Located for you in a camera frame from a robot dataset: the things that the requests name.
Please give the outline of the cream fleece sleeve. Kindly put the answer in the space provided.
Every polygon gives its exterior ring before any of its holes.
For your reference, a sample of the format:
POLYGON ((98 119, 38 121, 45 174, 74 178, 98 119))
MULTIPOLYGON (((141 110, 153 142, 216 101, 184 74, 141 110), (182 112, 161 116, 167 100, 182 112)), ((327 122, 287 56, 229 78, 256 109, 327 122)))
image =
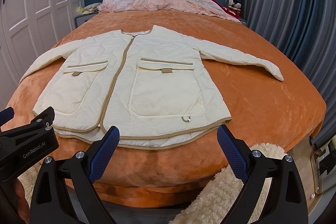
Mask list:
MULTIPOLYGON (((259 150, 266 157, 275 159, 282 159, 286 155, 282 147, 270 143, 256 144, 251 147, 251 150, 253 149, 259 150)), ((259 219, 266 202, 271 181, 271 178, 265 179, 259 200, 248 223, 259 219)), ((242 187, 242 181, 236 179, 231 167, 228 165, 226 168, 222 168, 221 172, 217 173, 213 180, 208 182, 187 209, 181 211, 169 223, 220 223, 234 204, 242 187)))

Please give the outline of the small plush toy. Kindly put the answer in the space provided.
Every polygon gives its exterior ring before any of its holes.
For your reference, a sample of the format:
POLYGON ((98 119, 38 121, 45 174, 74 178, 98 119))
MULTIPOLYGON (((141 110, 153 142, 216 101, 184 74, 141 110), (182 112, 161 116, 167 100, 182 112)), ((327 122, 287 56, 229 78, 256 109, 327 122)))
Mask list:
POLYGON ((241 11, 242 4, 238 1, 228 0, 228 6, 231 11, 237 12, 238 14, 241 11))

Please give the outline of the red fabric item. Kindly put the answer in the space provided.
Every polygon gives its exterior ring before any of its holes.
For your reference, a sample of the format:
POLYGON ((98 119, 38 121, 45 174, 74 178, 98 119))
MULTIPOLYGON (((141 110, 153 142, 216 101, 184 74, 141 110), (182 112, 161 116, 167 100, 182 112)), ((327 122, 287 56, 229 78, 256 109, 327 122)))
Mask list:
POLYGON ((229 7, 224 7, 222 6, 219 2, 217 2, 216 0, 211 0, 214 3, 216 3, 224 12, 226 12, 227 14, 233 16, 236 19, 240 19, 240 10, 234 10, 233 8, 229 8, 229 7))

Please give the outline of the grey blue curtain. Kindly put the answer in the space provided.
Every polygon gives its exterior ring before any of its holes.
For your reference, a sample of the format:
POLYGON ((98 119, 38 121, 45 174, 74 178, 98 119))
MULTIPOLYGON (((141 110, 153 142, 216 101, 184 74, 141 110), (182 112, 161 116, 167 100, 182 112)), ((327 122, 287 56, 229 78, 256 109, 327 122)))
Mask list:
POLYGON ((335 0, 244 0, 247 26, 286 55, 326 102, 312 143, 335 135, 335 0))

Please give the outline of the white wardrobe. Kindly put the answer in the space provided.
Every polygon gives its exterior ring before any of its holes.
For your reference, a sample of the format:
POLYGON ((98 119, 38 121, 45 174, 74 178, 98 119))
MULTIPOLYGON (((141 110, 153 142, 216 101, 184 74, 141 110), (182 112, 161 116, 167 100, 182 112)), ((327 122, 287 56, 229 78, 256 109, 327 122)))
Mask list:
POLYGON ((33 61, 75 29, 83 0, 1 0, 1 109, 33 61))

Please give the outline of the orange plush bed blanket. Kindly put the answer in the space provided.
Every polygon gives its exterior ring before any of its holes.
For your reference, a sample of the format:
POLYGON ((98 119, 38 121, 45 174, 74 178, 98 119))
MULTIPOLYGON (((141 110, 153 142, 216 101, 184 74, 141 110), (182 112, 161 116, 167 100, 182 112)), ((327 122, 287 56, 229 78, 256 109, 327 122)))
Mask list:
MULTIPOLYGON (((306 76, 277 48, 241 23, 179 11, 102 12, 56 44, 122 30, 137 33, 161 26, 180 34, 248 53, 276 65, 283 80, 255 65, 202 61, 230 113, 226 124, 248 145, 272 143, 289 150, 303 138, 316 135, 326 104, 306 76)), ((27 76, 9 100, 15 111, 5 130, 29 123, 33 108, 54 74, 58 59, 27 76)), ((132 207, 161 207, 192 200, 227 161, 216 138, 217 128, 190 143, 165 149, 116 149, 104 175, 96 182, 103 200, 132 207)), ((55 159, 72 156, 90 143, 57 134, 55 159)))

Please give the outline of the yellow cloth on nightstand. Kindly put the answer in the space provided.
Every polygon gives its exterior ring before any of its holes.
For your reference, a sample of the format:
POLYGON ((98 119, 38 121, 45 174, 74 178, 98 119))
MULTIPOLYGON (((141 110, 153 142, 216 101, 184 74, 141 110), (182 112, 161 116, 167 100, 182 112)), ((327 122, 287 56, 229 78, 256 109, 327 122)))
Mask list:
POLYGON ((98 6, 101 5, 100 2, 93 3, 85 7, 79 7, 76 11, 77 15, 88 15, 93 14, 98 11, 98 6))

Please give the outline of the cream quilted jacket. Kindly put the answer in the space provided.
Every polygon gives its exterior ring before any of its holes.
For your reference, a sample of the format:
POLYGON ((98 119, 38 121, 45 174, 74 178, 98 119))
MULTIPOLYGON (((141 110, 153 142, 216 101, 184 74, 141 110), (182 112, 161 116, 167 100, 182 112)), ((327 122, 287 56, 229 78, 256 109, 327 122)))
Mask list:
POLYGON ((87 143, 102 139, 115 126, 120 145, 137 149, 190 143, 231 120, 204 59, 255 65, 284 79, 268 60, 161 26, 137 33, 115 30, 63 44, 40 55, 26 75, 58 59, 64 63, 33 112, 53 108, 56 133, 87 143))

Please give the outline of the pink floral duvet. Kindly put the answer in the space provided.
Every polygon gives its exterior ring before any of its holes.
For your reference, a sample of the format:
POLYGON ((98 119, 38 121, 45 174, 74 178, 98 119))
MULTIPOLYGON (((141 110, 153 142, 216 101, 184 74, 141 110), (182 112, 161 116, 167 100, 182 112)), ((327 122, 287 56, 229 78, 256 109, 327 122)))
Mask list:
POLYGON ((233 12, 215 0, 103 0, 97 8, 100 12, 171 10, 240 22, 233 12))

